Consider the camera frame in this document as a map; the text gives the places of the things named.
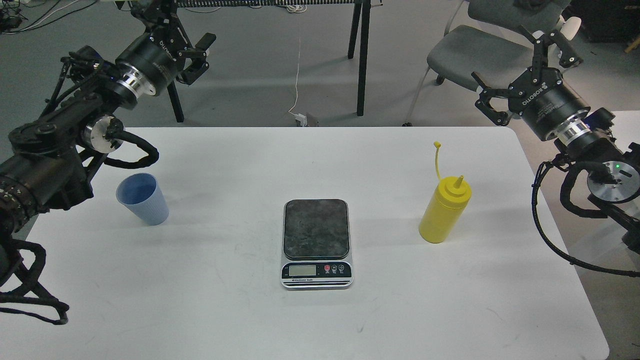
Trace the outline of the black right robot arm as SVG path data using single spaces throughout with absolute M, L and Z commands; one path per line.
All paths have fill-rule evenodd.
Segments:
M 555 246 L 542 228 L 538 192 L 547 173 L 556 168 L 565 174 L 558 196 L 563 208 L 580 218 L 613 219 L 626 230 L 622 242 L 638 253 L 639 220 L 620 205 L 639 196 L 639 145 L 631 142 L 627 152 L 619 150 L 611 134 L 614 114 L 605 108 L 591 111 L 560 69 L 549 66 L 548 49 L 553 44 L 560 49 L 562 68 L 583 61 L 560 30 L 530 33 L 519 25 L 518 32 L 534 46 L 531 66 L 507 88 L 493 88 L 476 71 L 471 73 L 478 84 L 475 107 L 498 126 L 518 116 L 541 141 L 554 141 L 558 148 L 552 160 L 538 166 L 531 186 L 532 218 L 544 243 L 570 265 L 637 278 L 638 271 L 604 268 L 572 257 Z

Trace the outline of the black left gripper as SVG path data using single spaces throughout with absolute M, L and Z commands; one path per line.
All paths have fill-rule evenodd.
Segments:
M 121 72 L 116 84 L 128 97 L 157 97 L 164 90 L 176 97 L 176 80 L 192 85 L 210 68 L 208 50 L 217 35 L 206 33 L 191 47 L 181 21 L 174 19 L 176 12 L 176 0 L 131 0 L 131 15 L 145 32 L 115 61 Z

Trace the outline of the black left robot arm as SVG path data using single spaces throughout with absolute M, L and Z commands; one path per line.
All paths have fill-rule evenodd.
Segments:
M 31 317 L 52 325 L 68 322 L 69 306 L 40 282 L 46 250 L 16 239 L 39 214 L 69 210 L 93 198 L 90 184 L 101 166 L 142 169 L 159 160 L 155 146 L 126 131 L 114 115 L 133 109 L 143 95 L 167 91 L 174 117 L 185 121 L 176 84 L 191 85 L 210 67 L 208 48 L 217 39 L 205 33 L 192 44 L 178 17 L 180 8 L 224 7 L 223 0 L 137 0 L 130 14 L 145 27 L 113 62 L 86 45 L 62 57 L 57 84 L 41 115 L 9 133 L 13 155 L 1 164 L 1 283 L 19 285 L 1 293 L 7 304 L 48 306 L 57 319 Z

